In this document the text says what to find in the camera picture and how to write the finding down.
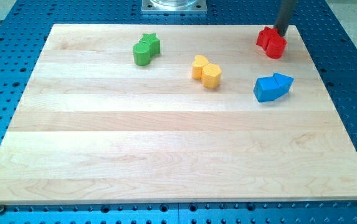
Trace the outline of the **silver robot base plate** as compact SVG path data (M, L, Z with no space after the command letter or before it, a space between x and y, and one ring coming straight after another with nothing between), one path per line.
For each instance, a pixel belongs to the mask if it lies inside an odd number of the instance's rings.
M206 0L142 0L142 12L206 12Z

